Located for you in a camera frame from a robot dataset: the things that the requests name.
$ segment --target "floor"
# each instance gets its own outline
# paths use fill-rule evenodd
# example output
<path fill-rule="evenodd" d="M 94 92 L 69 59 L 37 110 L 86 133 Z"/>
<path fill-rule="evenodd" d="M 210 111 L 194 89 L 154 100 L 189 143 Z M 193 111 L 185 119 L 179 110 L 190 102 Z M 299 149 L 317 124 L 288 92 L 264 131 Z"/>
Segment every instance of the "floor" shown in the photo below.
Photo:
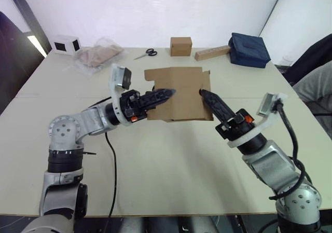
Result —
<path fill-rule="evenodd" d="M 325 233 L 332 233 L 332 210 L 324 210 L 321 212 L 322 230 Z M 213 216 L 212 221 L 217 226 L 218 233 L 257 233 L 259 229 L 276 219 L 275 214 L 263 214 L 263 215 L 228 215 L 228 216 Z M 0 233 L 12 233 L 21 232 L 24 227 L 33 220 L 34 217 L 21 217 L 21 216 L 0 216 Z M 118 232 L 122 224 L 123 218 L 112 218 L 109 223 L 107 232 Z M 159 224 L 158 233 L 171 233 L 178 231 L 178 217 L 150 217 L 145 218 L 145 226 L 150 229 L 156 229 L 156 221 L 161 221 Z M 75 233 L 99 233 L 105 225 L 105 218 L 98 217 L 86 217 L 77 221 L 75 226 Z M 275 233 L 276 224 L 268 227 L 264 233 Z M 195 231 L 195 233 L 212 233 L 211 231 Z"/>

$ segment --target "person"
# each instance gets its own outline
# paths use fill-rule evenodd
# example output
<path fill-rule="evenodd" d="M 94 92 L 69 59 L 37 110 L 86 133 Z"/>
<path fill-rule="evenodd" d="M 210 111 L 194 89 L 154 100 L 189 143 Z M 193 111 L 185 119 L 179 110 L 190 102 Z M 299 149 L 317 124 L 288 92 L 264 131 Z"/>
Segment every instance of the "person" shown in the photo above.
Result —
<path fill-rule="evenodd" d="M 311 71 L 293 88 L 332 139 L 332 61 Z"/>
<path fill-rule="evenodd" d="M 327 35 L 310 46 L 305 53 L 283 73 L 283 76 L 293 85 L 309 72 L 323 66 L 329 61 L 332 61 L 332 34 Z"/>

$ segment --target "cardboard box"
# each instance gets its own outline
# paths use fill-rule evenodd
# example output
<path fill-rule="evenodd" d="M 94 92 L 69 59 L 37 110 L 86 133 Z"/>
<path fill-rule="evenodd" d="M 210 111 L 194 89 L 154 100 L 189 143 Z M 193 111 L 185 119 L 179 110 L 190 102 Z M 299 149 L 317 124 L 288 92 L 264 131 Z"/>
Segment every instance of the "cardboard box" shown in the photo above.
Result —
<path fill-rule="evenodd" d="M 199 95 L 200 89 L 210 90 L 210 71 L 202 72 L 202 67 L 170 67 L 145 70 L 144 74 L 145 80 L 155 81 L 155 89 L 176 90 L 167 102 L 147 112 L 148 120 L 213 120 Z"/>
<path fill-rule="evenodd" d="M 217 56 L 226 55 L 229 53 L 229 51 L 230 51 L 230 47 L 228 45 L 211 48 L 211 49 L 207 49 L 207 50 L 201 50 L 201 51 L 197 51 L 195 53 L 195 59 L 197 61 L 201 61 L 201 60 L 205 60 L 205 59 L 209 59 L 209 58 L 214 58 Z"/>
<path fill-rule="evenodd" d="M 171 37 L 171 56 L 187 57 L 191 55 L 191 37 Z"/>

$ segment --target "white table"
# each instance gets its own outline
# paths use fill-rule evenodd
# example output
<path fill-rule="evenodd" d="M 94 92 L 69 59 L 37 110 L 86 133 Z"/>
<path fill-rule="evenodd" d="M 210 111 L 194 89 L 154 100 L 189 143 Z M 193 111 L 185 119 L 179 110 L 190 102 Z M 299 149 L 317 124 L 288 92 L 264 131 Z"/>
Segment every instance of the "white table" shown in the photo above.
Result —
<path fill-rule="evenodd" d="M 201 66 L 210 70 L 212 89 L 221 98 L 262 98 L 267 91 L 282 92 L 290 97 L 298 97 L 287 81 L 272 63 L 265 69 L 243 67 L 231 64 L 229 56 L 196 61 L 191 57 L 170 57 L 169 50 L 156 49 L 154 57 L 142 55 L 145 48 L 128 48 L 127 56 L 119 64 L 132 71 L 131 88 L 141 92 L 151 90 L 152 82 L 144 80 L 144 70 L 172 66 Z M 105 68 L 91 77 L 78 74 L 71 68 L 72 57 L 49 54 L 41 66 L 30 77 L 17 97 L 68 97 L 68 98 L 104 98 L 109 96 L 108 79 L 110 70 Z"/>
<path fill-rule="evenodd" d="M 168 57 L 165 49 L 158 49 L 159 58 L 131 60 L 144 50 L 128 49 L 127 59 L 120 62 L 133 73 L 131 88 L 142 92 L 152 87 L 144 80 L 146 68 L 202 66 L 211 70 L 213 92 L 233 110 L 243 107 L 256 119 L 266 91 L 287 93 L 285 111 L 298 137 L 299 159 L 321 192 L 322 208 L 332 208 L 332 141 L 273 65 L 265 70 L 246 68 L 230 64 L 227 56 L 196 62 Z M 0 116 L 0 214 L 38 213 L 49 122 L 109 96 L 109 68 L 86 78 L 72 69 L 63 71 L 69 62 L 68 56 L 51 53 Z M 245 81 L 246 86 L 236 84 Z M 275 212 L 274 201 L 268 199 L 272 191 L 255 178 L 241 153 L 227 146 L 214 129 L 217 124 L 143 120 L 111 131 L 118 159 L 114 215 Z M 292 143 L 281 120 L 264 135 L 291 154 Z M 97 153 L 83 160 L 87 215 L 107 215 L 113 196 L 113 158 L 103 135 L 86 137 L 84 142 L 87 151 Z"/>

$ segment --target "scissors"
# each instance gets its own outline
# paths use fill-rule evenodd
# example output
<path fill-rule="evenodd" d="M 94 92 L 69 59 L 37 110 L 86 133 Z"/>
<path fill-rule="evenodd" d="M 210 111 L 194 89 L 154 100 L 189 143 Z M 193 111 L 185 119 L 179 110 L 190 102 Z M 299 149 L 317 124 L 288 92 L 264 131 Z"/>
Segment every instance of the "scissors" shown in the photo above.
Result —
<path fill-rule="evenodd" d="M 157 54 L 157 52 L 154 50 L 154 49 L 147 49 L 145 51 L 145 54 L 139 56 L 138 58 L 142 58 L 142 57 L 145 57 L 145 56 L 155 56 Z"/>

